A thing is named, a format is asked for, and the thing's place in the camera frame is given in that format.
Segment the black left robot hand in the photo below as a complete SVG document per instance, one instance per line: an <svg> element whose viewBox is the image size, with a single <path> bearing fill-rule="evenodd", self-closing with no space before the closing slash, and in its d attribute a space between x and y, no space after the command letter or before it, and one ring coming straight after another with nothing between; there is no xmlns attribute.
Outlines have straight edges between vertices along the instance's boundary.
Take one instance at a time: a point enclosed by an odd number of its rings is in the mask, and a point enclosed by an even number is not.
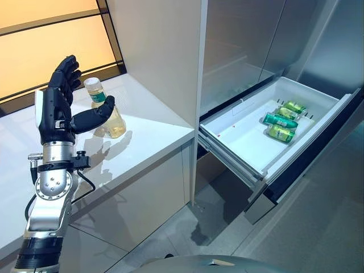
<svg viewBox="0 0 364 273"><path fill-rule="evenodd" d="M114 110L115 98L107 96L105 102L76 115L71 113L73 91L81 84L81 71L74 55L67 56L54 70L48 86L39 94L42 103L36 104L36 120L41 144L48 142L75 143L75 135L103 125Z"/></svg>

